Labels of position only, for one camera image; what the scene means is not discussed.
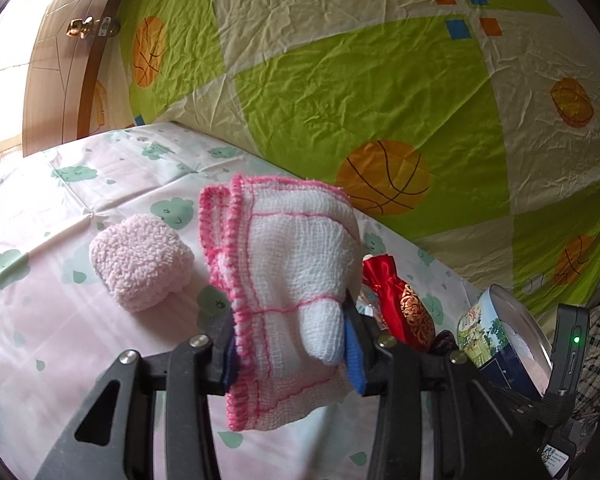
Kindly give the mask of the white pink-trimmed gauze cloth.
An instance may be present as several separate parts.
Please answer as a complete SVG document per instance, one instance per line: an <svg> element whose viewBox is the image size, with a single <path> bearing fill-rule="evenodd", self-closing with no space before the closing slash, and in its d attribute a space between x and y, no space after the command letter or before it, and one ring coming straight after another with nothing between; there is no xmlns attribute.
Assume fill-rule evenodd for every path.
<svg viewBox="0 0 600 480"><path fill-rule="evenodd" d="M230 300L239 359L226 398L233 431L268 431L339 402L342 305L361 289L358 222L340 188L238 174L199 195L213 286Z"/></svg>

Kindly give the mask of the red embroidered satin pouch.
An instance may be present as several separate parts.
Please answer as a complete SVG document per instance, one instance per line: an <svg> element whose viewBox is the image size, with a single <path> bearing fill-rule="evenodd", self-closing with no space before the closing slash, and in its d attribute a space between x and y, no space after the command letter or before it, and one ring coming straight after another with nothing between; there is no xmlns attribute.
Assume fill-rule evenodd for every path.
<svg viewBox="0 0 600 480"><path fill-rule="evenodd" d="M393 256L366 257L362 281L377 296L389 333L407 347L427 352L436 338L434 320L414 288L398 275Z"/></svg>

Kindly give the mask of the black device with green LED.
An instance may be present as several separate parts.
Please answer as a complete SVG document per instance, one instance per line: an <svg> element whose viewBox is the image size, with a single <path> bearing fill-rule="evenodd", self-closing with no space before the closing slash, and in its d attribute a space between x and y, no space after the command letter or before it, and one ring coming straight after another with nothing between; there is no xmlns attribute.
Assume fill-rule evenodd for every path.
<svg viewBox="0 0 600 480"><path fill-rule="evenodd" d="M552 345L552 374L544 392L541 415L547 434L541 458L550 478L565 478L577 452L571 417L582 373L590 316L588 309L560 304Z"/></svg>

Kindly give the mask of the plaid fabric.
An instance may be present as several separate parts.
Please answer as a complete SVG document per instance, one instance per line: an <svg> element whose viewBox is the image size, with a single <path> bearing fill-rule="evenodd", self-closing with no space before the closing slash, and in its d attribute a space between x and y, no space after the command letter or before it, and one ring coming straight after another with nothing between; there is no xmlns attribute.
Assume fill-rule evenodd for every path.
<svg viewBox="0 0 600 480"><path fill-rule="evenodd" d="M600 414L600 304L590 311L590 330L572 417Z"/></svg>

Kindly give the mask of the pink fluffy knitted item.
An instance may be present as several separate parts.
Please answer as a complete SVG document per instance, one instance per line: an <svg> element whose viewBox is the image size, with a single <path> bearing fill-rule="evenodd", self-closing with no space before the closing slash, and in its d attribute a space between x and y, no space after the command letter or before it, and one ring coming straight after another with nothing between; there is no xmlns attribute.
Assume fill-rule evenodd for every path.
<svg viewBox="0 0 600 480"><path fill-rule="evenodd" d="M88 258L114 301L128 312L155 307L180 292L194 273L195 255L153 214L133 214L98 233Z"/></svg>

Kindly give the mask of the green cream basketball bedsheet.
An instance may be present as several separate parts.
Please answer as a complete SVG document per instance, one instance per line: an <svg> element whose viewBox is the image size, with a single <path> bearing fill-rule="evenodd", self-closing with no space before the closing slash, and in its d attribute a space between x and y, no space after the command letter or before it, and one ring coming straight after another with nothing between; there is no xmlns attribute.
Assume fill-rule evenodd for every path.
<svg viewBox="0 0 600 480"><path fill-rule="evenodd" d="M600 284L600 34L577 0L122 0L94 131L173 120L532 312Z"/></svg>

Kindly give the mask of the wooden door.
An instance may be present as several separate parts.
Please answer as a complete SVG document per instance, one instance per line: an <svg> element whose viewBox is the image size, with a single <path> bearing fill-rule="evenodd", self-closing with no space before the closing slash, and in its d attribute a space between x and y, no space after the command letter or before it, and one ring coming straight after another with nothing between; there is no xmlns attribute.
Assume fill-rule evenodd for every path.
<svg viewBox="0 0 600 480"><path fill-rule="evenodd" d="M109 38L66 35L74 18L117 18L122 0L52 0L33 46L23 103L22 154L90 134L96 82Z"/></svg>

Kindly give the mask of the brass door knob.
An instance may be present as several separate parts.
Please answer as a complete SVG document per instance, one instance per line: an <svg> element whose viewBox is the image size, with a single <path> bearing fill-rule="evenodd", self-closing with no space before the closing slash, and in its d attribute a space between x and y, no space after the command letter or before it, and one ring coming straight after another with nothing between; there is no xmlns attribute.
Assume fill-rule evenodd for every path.
<svg viewBox="0 0 600 480"><path fill-rule="evenodd" d="M66 35L72 38L114 37L120 32L120 22L111 16L74 18L67 26Z"/></svg>

